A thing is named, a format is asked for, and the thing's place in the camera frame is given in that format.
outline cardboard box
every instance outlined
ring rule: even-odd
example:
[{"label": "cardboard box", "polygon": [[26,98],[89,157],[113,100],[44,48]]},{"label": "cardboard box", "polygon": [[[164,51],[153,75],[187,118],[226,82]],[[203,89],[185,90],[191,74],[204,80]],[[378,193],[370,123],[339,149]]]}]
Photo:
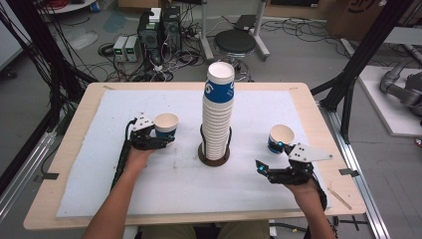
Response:
[{"label": "cardboard box", "polygon": [[[409,17],[409,15],[413,12],[413,10],[418,6],[418,4],[420,4],[422,2],[422,0],[415,0],[413,1],[412,5],[410,5],[409,9],[407,9],[407,11],[403,14],[403,16],[401,17],[400,21],[398,22],[400,25],[404,24],[407,20],[407,18]],[[416,12],[416,14],[413,16],[413,18],[410,20],[410,22],[408,23],[408,25],[412,26],[414,24],[416,24],[419,19],[422,18],[422,8],[419,8],[419,10]]]},{"label": "cardboard box", "polygon": [[158,8],[164,7],[165,0],[117,0],[119,8]]},{"label": "cardboard box", "polygon": [[362,40],[385,1],[337,0],[326,20],[326,31],[332,37]]},{"label": "cardboard box", "polygon": [[266,5],[264,15],[267,17],[326,19],[335,0],[319,0],[316,8],[271,4]]},{"label": "cardboard box", "polygon": [[273,5],[317,7],[319,0],[271,0]]}]

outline stool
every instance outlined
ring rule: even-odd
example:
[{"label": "stool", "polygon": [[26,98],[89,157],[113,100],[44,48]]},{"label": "stool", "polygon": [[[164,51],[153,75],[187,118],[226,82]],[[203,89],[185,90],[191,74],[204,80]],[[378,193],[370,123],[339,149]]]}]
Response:
[{"label": "stool", "polygon": [[228,57],[222,61],[228,62],[235,69],[235,81],[248,79],[252,81],[248,66],[238,58],[251,55],[255,50],[255,39],[247,32],[238,30],[228,30],[218,33],[214,38],[214,47],[217,52]]}]

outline electronic device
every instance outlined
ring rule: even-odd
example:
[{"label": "electronic device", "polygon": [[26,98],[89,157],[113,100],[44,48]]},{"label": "electronic device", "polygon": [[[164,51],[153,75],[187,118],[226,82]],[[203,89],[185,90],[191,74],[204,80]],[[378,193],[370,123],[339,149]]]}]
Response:
[{"label": "electronic device", "polygon": [[161,50],[165,50],[162,49],[162,27],[160,22],[149,21],[150,14],[151,11],[147,9],[140,16],[137,35],[142,53],[145,53],[143,57],[146,63],[159,66],[162,64],[161,54],[164,54]]},{"label": "electronic device", "polygon": [[249,32],[249,29],[254,27],[257,15],[241,15],[235,25],[236,30]]},{"label": "electronic device", "polygon": [[117,41],[114,43],[112,50],[114,51],[115,60],[117,62],[127,61],[126,51],[124,46],[126,45],[127,37],[118,37]]},{"label": "electronic device", "polygon": [[149,22],[158,23],[161,19],[161,8],[151,8],[149,13]]},{"label": "electronic device", "polygon": [[182,49],[180,33],[180,7],[172,6],[164,9],[162,17],[164,24],[165,44],[173,52]]},{"label": "electronic device", "polygon": [[127,60],[130,62],[137,62],[137,59],[139,59],[140,56],[140,45],[136,36],[127,38],[124,49],[126,50]]}]

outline wooden table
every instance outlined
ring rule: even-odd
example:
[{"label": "wooden table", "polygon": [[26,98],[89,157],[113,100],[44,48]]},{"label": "wooden table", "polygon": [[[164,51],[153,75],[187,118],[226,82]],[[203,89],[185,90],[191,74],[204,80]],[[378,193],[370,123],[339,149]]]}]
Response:
[{"label": "wooden table", "polygon": [[[24,221],[29,230],[79,228],[88,226],[91,218],[56,218],[56,212],[65,193],[72,165],[82,147],[105,91],[109,90],[184,90],[201,91],[204,83],[94,83],[90,84],[62,144],[50,166],[49,172],[60,173],[57,180],[44,180]],[[346,168],[344,160],[319,112],[307,85],[299,83],[236,83],[236,91],[289,91],[302,126],[311,146],[329,151],[333,159],[317,162],[324,182],[330,189],[326,192],[332,208],[326,215],[362,214],[365,205],[352,178],[341,175],[339,169]],[[163,223],[216,222],[255,220],[304,216],[292,211],[250,211],[230,213],[197,213],[178,215],[145,215],[127,217],[126,225],[148,225]]]}]

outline human arm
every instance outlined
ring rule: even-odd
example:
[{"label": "human arm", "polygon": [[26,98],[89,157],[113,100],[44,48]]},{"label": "human arm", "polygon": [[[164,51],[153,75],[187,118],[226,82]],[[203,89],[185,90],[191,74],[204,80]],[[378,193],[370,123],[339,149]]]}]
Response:
[{"label": "human arm", "polygon": [[84,239],[122,238],[124,221],[136,179],[153,152],[154,150],[130,149],[123,174],[91,220],[83,235]]},{"label": "human arm", "polygon": [[317,193],[317,186],[309,180],[308,183],[301,185],[285,185],[294,195],[299,207],[304,213],[313,239],[331,239],[335,238]]}]

